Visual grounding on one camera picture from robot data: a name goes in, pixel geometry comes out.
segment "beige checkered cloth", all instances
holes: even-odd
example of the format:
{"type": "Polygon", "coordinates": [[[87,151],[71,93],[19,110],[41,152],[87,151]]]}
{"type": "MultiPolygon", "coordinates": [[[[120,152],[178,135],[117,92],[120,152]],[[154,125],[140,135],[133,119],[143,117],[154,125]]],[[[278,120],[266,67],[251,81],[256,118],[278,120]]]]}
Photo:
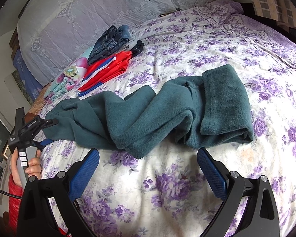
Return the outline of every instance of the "beige checkered cloth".
{"type": "Polygon", "coordinates": [[[252,0],[252,3],[257,16],[276,20],[286,30],[296,28],[296,8],[290,0],[252,0]]]}

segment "white stripe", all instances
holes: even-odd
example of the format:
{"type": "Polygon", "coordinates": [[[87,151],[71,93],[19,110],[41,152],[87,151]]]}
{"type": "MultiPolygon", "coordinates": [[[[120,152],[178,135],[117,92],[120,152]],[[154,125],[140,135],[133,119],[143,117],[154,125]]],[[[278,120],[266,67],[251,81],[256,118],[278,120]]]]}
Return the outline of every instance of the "white stripe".
{"type": "Polygon", "coordinates": [[[116,61],[116,57],[113,57],[112,60],[111,60],[109,63],[105,64],[103,67],[101,67],[101,68],[99,68],[98,70],[94,71],[94,72],[92,73],[92,75],[90,75],[90,76],[88,77],[88,79],[82,81],[80,87],[84,86],[84,85],[85,85],[85,84],[86,84],[86,83],[87,83],[92,77],[94,77],[94,76],[95,76],[97,73],[99,73],[102,69],[105,69],[106,67],[108,67],[108,65],[111,64],[113,61],[116,61]]]}

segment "metal screw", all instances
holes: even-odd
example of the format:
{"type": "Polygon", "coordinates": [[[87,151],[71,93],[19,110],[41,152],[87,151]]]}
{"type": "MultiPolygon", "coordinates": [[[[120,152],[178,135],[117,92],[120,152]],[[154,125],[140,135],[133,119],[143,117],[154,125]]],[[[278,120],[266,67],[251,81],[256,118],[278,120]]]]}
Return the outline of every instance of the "metal screw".
{"type": "Polygon", "coordinates": [[[230,173],[230,175],[231,175],[233,178],[237,178],[237,177],[239,177],[239,174],[238,174],[238,172],[236,172],[236,171],[232,171],[232,172],[230,173]]]}
{"type": "Polygon", "coordinates": [[[267,178],[265,175],[262,175],[262,176],[261,176],[261,180],[262,180],[263,182],[267,182],[267,181],[268,181],[268,178],[267,178]]]}
{"type": "Polygon", "coordinates": [[[29,178],[28,178],[28,180],[30,181],[30,182],[33,182],[33,181],[35,181],[35,176],[30,176],[29,178]]]}
{"type": "Polygon", "coordinates": [[[65,171],[60,171],[58,174],[57,174],[57,177],[59,178],[64,178],[66,175],[66,172],[65,171]]]}

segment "floral bedsheet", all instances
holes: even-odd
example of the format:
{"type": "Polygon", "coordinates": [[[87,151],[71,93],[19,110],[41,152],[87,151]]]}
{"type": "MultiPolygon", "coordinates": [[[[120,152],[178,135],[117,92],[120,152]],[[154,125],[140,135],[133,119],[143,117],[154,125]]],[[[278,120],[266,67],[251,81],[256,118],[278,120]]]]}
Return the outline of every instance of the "floral bedsheet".
{"type": "MultiPolygon", "coordinates": [[[[296,223],[296,45],[243,16],[240,4],[230,1],[149,20],[136,31],[144,51],[123,75],[89,95],[111,90],[125,97],[142,85],[158,92],[170,79],[231,64],[248,92],[255,140],[208,151],[244,177],[269,177],[281,236],[286,236],[296,223]]],[[[41,116],[60,100],[76,97],[77,88],[46,105],[41,116]]],[[[43,178],[67,171],[88,151],[73,141],[55,141],[41,157],[43,178]]],[[[126,152],[100,150],[100,164],[78,200],[82,216],[97,236],[200,236],[221,201],[204,178],[196,154],[171,137],[140,160],[126,152]]],[[[55,201],[50,202],[66,230],[55,201]]],[[[227,236],[235,231],[245,204],[243,199],[227,236]]]]}

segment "blue jeans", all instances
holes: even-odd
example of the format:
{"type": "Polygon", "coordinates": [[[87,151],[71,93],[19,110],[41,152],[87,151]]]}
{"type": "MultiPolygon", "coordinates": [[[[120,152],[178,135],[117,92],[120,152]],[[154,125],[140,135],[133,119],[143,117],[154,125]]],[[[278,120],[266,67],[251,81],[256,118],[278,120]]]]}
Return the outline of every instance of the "blue jeans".
{"type": "Polygon", "coordinates": [[[119,28],[111,26],[96,41],[88,58],[88,64],[107,58],[116,53],[124,44],[129,42],[131,31],[127,25],[119,28]]]}

